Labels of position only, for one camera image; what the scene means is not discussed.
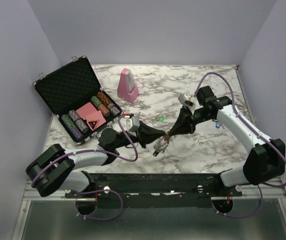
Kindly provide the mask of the blue tag key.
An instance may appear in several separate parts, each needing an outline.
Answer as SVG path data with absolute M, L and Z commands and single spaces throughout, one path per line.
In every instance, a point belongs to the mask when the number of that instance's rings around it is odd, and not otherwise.
M 224 125 L 223 125 L 221 122 L 219 122 L 219 121 L 216 121 L 215 127 L 216 127 L 217 129 L 219 129 L 219 128 L 224 129 L 224 128 L 225 128 Z

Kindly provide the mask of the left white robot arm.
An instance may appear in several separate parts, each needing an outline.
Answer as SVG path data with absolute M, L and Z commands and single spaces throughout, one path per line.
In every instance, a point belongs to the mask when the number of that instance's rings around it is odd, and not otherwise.
M 59 144 L 53 144 L 35 159 L 25 172 L 31 180 L 32 188 L 41 197 L 47 197 L 57 190 L 71 190 L 87 198 L 95 189 L 94 180 L 83 168 L 105 166 L 120 158 L 117 151 L 128 145 L 139 143 L 143 147 L 163 137 L 165 132 L 141 124 L 135 135 L 112 128 L 105 129 L 95 148 L 65 150 Z

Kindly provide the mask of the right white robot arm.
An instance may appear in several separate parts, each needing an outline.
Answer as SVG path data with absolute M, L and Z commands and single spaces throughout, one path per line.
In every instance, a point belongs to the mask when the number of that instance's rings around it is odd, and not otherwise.
M 224 196 L 236 185 L 259 185 L 285 173 L 281 158 L 286 146 L 281 139 L 271 139 L 260 132 L 248 119 L 238 112 L 227 97 L 216 97 L 209 86 L 199 89 L 196 99 L 201 106 L 194 107 L 191 100 L 179 96 L 182 104 L 178 119 L 167 137 L 192 134 L 200 123 L 216 120 L 224 125 L 240 141 L 248 153 L 242 167 L 230 169 L 214 176 L 213 191 Z

